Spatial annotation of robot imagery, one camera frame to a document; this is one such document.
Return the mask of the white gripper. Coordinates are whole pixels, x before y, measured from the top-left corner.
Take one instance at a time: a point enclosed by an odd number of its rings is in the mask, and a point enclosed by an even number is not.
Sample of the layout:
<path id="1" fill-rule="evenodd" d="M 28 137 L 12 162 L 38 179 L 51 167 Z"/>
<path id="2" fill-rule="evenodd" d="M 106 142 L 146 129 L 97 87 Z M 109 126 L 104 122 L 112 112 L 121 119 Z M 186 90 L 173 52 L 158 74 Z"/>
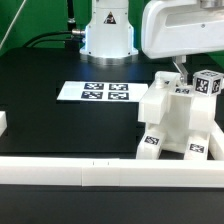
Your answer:
<path id="1" fill-rule="evenodd" d="M 174 56 L 187 84 L 185 55 L 224 50 L 224 0 L 150 0 L 142 16 L 141 48 L 151 59 Z"/>

